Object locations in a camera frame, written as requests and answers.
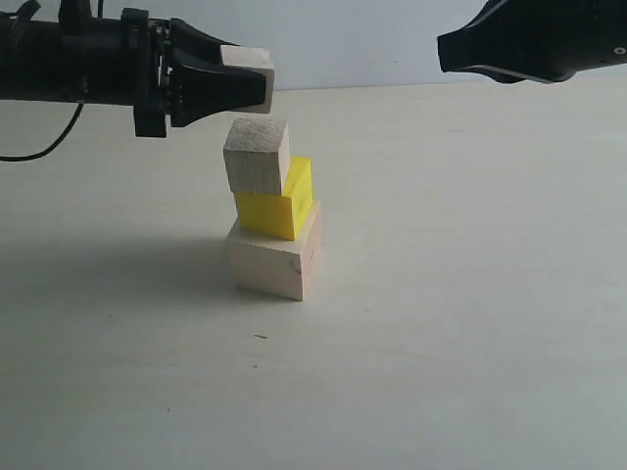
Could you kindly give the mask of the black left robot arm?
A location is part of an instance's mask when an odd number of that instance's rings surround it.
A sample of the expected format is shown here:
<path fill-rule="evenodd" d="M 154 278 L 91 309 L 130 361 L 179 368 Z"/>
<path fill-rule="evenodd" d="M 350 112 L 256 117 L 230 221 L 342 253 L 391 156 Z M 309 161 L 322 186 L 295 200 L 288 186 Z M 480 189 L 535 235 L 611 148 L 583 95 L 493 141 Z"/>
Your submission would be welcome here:
<path fill-rule="evenodd" d="M 130 107 L 138 137 L 164 138 L 222 112 L 266 114 L 274 66 L 267 51 L 210 36 L 177 19 L 125 8 L 117 19 L 63 1 L 54 22 L 24 2 L 1 15 L 4 100 Z"/>

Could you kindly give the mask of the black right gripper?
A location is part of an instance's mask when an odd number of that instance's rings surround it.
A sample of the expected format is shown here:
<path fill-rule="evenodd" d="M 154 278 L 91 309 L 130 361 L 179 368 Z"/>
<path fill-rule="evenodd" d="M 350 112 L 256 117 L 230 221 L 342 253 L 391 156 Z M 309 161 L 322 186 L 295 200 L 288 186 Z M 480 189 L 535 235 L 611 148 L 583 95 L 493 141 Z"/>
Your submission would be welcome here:
<path fill-rule="evenodd" d="M 626 63 L 624 1 L 488 1 L 437 37 L 441 72 L 559 83 Z"/>

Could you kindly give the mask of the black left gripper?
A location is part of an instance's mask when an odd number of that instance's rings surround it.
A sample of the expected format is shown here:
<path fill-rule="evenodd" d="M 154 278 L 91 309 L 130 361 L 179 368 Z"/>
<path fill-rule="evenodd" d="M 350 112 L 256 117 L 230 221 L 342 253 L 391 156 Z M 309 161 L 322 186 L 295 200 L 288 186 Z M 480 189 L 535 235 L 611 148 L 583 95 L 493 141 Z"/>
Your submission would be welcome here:
<path fill-rule="evenodd" d="M 148 11 L 128 7 L 118 19 L 94 16 L 89 7 L 62 7 L 58 20 L 67 71 L 77 74 L 74 97 L 87 104 L 131 107 L 137 137 L 167 136 L 168 80 L 163 65 L 168 45 L 170 66 L 180 55 L 211 64 L 174 66 L 172 127 L 265 102 L 263 74 L 222 66 L 221 46 L 236 44 L 184 20 L 152 19 Z"/>

